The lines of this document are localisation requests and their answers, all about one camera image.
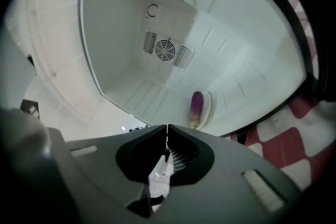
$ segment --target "ventilation grille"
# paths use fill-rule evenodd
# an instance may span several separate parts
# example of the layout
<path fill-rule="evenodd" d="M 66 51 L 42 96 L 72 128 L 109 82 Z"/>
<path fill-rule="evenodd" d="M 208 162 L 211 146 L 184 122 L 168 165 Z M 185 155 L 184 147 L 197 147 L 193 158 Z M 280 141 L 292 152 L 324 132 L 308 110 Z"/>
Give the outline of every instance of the ventilation grille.
<path fill-rule="evenodd" d="M 191 49 L 191 48 L 189 48 L 185 45 L 182 45 L 181 49 L 180 49 L 180 51 L 179 51 L 179 53 L 178 53 L 178 55 L 175 59 L 174 65 L 176 67 L 181 68 L 181 69 L 185 69 L 188 66 L 192 56 L 194 55 L 194 52 L 195 51 L 193 49 Z"/>
<path fill-rule="evenodd" d="M 153 32 L 146 32 L 145 35 L 145 42 L 143 44 L 143 50 L 145 52 L 148 52 L 149 54 L 153 54 L 153 50 L 154 50 L 154 46 L 155 46 L 155 42 L 156 42 L 156 37 L 158 35 L 156 33 Z"/>
<path fill-rule="evenodd" d="M 162 61 L 170 61 L 175 56 L 175 47 L 170 39 L 163 39 L 156 44 L 155 53 Z"/>
<path fill-rule="evenodd" d="M 173 156 L 174 173 L 183 170 L 196 159 L 196 155 L 194 154 L 186 156 L 172 150 L 171 148 L 169 150 Z"/>
<path fill-rule="evenodd" d="M 269 212 L 277 211 L 285 205 L 285 201 L 257 171 L 247 170 L 243 173 L 243 177 L 259 201 L 261 201 Z"/>

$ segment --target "white wall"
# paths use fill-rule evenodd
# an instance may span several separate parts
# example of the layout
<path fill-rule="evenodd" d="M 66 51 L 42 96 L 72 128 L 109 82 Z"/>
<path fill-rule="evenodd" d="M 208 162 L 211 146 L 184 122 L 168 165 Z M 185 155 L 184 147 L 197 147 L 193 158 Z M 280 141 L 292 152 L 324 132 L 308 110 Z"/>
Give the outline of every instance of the white wall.
<path fill-rule="evenodd" d="M 25 98 L 38 101 L 46 126 L 65 140 L 122 133 L 129 114 L 99 93 L 79 34 L 78 0 L 12 0 L 5 25 L 25 56 L 32 55 L 37 77 Z"/>
<path fill-rule="evenodd" d="M 144 0 L 82 0 L 83 36 L 103 92 L 134 66 Z"/>

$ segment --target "gray plastic surface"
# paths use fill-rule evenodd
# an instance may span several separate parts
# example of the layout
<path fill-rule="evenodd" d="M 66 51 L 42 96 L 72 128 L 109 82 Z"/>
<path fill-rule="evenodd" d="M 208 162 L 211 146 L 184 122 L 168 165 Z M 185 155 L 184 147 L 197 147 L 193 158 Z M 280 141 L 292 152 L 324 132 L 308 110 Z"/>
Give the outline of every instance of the gray plastic surface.
<path fill-rule="evenodd" d="M 36 69 L 14 43 L 8 30 L 0 25 L 0 106 L 20 108 Z"/>
<path fill-rule="evenodd" d="M 96 146 L 97 151 L 75 157 L 76 162 L 106 195 L 128 206 L 141 197 L 144 184 L 126 178 L 115 159 L 117 150 L 123 144 L 156 128 L 157 126 L 154 126 L 127 134 L 68 142 L 67 146 L 70 150 Z"/>
<path fill-rule="evenodd" d="M 83 171 L 57 129 L 48 130 L 53 144 L 54 158 L 58 164 L 61 164 L 59 172 L 76 203 L 81 223 L 145 223 L 144 218 L 124 208 L 117 197 L 110 197 Z M 131 196 L 136 197 L 137 190 Z"/>
<path fill-rule="evenodd" d="M 299 195 L 297 186 L 268 161 L 238 143 L 178 127 L 214 151 L 211 170 L 196 184 L 171 187 L 166 201 L 151 217 L 161 223 L 261 223 L 270 216 L 241 174 L 250 169 L 286 201 Z"/>

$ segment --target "purple eggplant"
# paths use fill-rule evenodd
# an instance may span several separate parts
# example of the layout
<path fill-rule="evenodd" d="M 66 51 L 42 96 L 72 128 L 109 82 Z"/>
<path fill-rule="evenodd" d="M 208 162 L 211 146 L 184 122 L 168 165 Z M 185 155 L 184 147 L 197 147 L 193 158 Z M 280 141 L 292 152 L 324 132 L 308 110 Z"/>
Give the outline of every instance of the purple eggplant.
<path fill-rule="evenodd" d="M 191 99 L 190 109 L 190 125 L 191 129 L 196 129 L 201 117 L 203 107 L 203 95 L 200 92 L 195 92 Z"/>

